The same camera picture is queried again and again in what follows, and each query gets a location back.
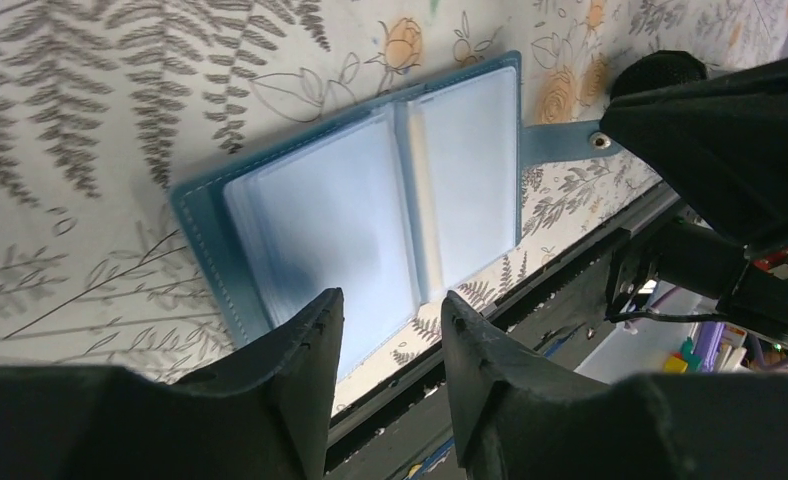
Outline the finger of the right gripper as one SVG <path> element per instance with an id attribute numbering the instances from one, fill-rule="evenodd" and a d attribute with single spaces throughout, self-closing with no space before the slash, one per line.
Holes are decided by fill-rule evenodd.
<path id="1" fill-rule="evenodd" d="M 600 129 L 714 230 L 788 238 L 788 58 L 611 100 Z"/>

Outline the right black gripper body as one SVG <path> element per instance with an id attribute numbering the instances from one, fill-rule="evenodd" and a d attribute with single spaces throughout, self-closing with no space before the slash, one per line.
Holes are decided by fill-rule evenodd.
<path id="1" fill-rule="evenodd" d="M 753 252 L 683 220 L 650 228 L 612 257 L 607 319 L 626 320 L 623 306 L 650 279 L 713 300 L 713 312 L 700 315 L 702 321 L 725 321 L 788 342 L 788 243 Z"/>

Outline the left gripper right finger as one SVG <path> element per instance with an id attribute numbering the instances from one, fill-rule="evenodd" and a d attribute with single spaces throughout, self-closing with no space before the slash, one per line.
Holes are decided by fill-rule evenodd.
<path id="1" fill-rule="evenodd" d="M 471 479 L 788 479 L 788 374 L 596 382 L 538 400 L 529 427 L 502 414 L 458 465 Z"/>

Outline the blue card holder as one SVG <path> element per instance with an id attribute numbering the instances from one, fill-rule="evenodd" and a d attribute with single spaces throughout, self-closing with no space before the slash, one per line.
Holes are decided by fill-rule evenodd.
<path id="1" fill-rule="evenodd" d="M 520 54 L 508 52 L 173 186 L 170 205 L 234 340 L 247 345 L 339 288 L 344 378 L 434 302 L 415 200 L 414 113 L 425 121 L 442 294 L 520 243 L 527 168 L 619 151 L 594 121 L 524 126 L 520 70 Z"/>

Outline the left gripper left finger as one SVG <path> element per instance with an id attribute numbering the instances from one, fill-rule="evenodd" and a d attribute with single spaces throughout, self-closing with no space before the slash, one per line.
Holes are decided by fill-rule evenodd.
<path id="1" fill-rule="evenodd" d="M 173 384 L 120 366 L 0 366 L 0 479 L 319 479 L 344 296 Z"/>

